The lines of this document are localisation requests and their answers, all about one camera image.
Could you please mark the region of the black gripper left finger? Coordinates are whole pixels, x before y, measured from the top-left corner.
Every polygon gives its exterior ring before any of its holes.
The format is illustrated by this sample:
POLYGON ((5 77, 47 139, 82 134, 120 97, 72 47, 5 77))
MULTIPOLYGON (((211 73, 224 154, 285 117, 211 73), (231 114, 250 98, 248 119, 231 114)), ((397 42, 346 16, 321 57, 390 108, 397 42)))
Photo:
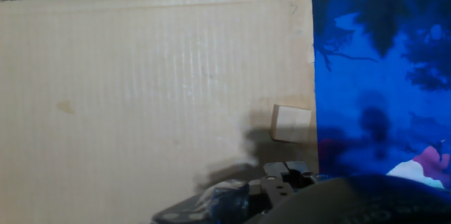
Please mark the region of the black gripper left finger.
POLYGON ((283 176, 290 172, 284 163, 267 163, 264 165, 265 177, 261 179, 261 187, 267 194, 271 207, 274 208, 280 202, 294 194, 289 183, 284 182, 283 176))

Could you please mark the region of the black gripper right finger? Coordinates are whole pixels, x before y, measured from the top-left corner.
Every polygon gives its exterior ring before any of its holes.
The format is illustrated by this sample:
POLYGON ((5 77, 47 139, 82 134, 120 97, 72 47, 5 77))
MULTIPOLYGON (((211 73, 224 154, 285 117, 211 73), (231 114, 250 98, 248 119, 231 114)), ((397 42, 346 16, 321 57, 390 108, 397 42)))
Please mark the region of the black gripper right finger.
POLYGON ((307 187, 315 184, 314 174, 303 161, 290 161, 285 163, 288 174, 285 179, 292 187, 307 187))

